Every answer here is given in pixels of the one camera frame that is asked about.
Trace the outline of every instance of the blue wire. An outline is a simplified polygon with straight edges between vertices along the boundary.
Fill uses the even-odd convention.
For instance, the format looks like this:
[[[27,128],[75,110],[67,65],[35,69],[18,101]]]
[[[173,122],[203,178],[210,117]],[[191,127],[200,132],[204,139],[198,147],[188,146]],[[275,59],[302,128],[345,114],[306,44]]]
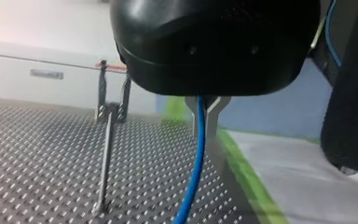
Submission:
[[[330,49],[331,55],[333,56],[334,61],[336,61],[338,67],[341,66],[341,60],[339,59],[336,50],[334,49],[333,43],[330,38],[330,24],[331,24],[331,18],[333,16],[334,8],[336,7],[336,0],[333,0],[333,3],[331,4],[326,18],[326,25],[324,28],[324,36],[326,38],[326,44],[327,47]]]
[[[176,216],[176,220],[173,222],[174,224],[186,223],[188,213],[191,209],[191,204],[193,203],[197,188],[199,187],[200,176],[202,172],[202,164],[205,151],[205,114],[202,97],[197,98],[197,104],[199,108],[199,145],[197,150],[197,157],[194,164],[193,175],[191,176],[190,183],[187,186],[185,199],[180,206],[179,213]]]

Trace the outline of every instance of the white wall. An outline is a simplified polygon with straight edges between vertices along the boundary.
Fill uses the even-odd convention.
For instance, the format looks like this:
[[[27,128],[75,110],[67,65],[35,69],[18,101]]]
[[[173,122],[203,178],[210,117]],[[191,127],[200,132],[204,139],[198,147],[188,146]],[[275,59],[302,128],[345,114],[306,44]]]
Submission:
[[[109,6],[98,0],[0,0],[0,44],[8,55],[60,63],[94,66],[100,57],[118,59]]]
[[[95,67],[118,60],[109,6],[99,0],[0,0],[0,55]],[[30,69],[64,72],[64,80],[30,77]],[[124,75],[108,75],[118,100]],[[0,57],[0,98],[93,108],[98,71]],[[133,85],[130,112],[156,112],[156,95]]]

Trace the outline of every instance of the perforated metal surface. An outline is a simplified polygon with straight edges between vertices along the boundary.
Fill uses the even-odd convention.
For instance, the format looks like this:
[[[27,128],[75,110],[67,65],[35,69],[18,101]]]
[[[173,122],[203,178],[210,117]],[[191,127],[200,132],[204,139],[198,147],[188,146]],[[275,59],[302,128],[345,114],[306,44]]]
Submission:
[[[94,217],[104,125],[92,116],[0,105],[0,223],[172,223],[196,152],[176,121],[117,124],[107,197]],[[254,223],[206,155],[189,223]]]

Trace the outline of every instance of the metal bracket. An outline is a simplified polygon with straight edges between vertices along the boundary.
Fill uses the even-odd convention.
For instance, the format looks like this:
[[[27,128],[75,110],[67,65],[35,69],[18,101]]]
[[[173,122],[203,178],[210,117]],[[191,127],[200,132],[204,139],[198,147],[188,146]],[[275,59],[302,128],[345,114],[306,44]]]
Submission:
[[[214,139],[217,135],[217,128],[219,124],[219,114],[231,101],[230,96],[207,96],[205,97],[205,125],[206,125],[206,138]],[[198,134],[198,107],[197,98],[187,96],[185,98],[187,107],[193,114],[193,134]]]
[[[106,213],[110,204],[106,202],[107,180],[110,167],[110,158],[112,155],[112,145],[114,140],[114,127],[116,123],[124,123],[127,120],[128,108],[130,102],[131,79],[126,76],[123,87],[121,89],[120,103],[106,102],[106,61],[101,61],[101,74],[99,82],[99,96],[96,119],[99,122],[107,122],[105,146],[103,149],[103,163],[101,166],[101,181],[98,201],[94,204],[92,213],[98,216]]]

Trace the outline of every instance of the white surface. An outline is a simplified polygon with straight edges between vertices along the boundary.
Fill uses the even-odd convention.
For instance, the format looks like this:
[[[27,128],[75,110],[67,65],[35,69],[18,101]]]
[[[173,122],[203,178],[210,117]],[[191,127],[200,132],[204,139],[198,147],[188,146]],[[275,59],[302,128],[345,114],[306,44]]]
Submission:
[[[0,54],[94,66],[118,59],[99,0],[0,0]]]
[[[229,132],[292,224],[358,224],[358,182],[305,140]]]
[[[31,77],[30,69],[63,72],[64,79]],[[107,100],[119,101],[124,75],[107,73]],[[96,108],[99,71],[0,57],[0,98]],[[156,95],[132,83],[130,113],[156,113]]]

